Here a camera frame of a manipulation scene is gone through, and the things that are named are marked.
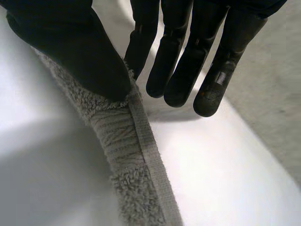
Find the black glove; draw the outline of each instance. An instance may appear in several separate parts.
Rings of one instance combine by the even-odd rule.
[[[162,0],[164,35],[150,72],[146,91],[154,98],[164,95],[172,107],[187,101],[229,7],[206,0]],[[156,36],[159,0],[131,0],[135,30],[125,60],[138,78]],[[192,9],[190,36],[174,71]],[[194,102],[195,112],[213,115],[221,102],[235,67],[248,43],[267,19],[230,9],[222,41],[212,67]]]
[[[0,0],[13,31],[86,89],[114,101],[130,91],[128,71],[91,0]]]

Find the gray towel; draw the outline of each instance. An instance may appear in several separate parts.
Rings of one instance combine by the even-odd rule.
[[[96,132],[111,166],[124,224],[181,226],[181,215],[134,79],[126,100],[111,102],[82,88],[49,57],[35,52]]]

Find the terry cloth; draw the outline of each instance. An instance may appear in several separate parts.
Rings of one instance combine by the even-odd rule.
[[[111,166],[124,224],[183,225],[133,73],[129,72],[132,89],[126,100],[111,102],[84,89],[48,56],[35,52],[97,134]]]

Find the white surface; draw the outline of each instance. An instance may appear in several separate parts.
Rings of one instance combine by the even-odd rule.
[[[130,13],[120,13],[128,5],[117,6],[95,2],[123,55],[133,25]],[[1,225],[119,225],[96,136],[8,28],[2,9],[0,16]],[[193,97],[173,111],[162,99],[144,101],[185,225],[300,225],[300,191],[226,101],[206,119],[193,113]]]

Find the finger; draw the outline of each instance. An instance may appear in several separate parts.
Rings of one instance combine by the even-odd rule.
[[[234,8],[229,10],[212,66],[193,104],[197,114],[215,114],[244,50],[267,20]]]
[[[189,40],[164,92],[168,105],[186,103],[227,11],[224,5],[194,0]]]
[[[64,68],[82,87],[111,100],[123,100],[130,92],[128,71],[110,42],[97,14],[76,29],[51,30],[22,26],[8,12],[12,30]]]
[[[162,0],[164,35],[147,81],[151,97],[163,96],[182,48],[188,26],[192,0]]]
[[[135,30],[130,35],[125,61],[137,79],[157,34],[159,0],[131,0],[131,6]]]

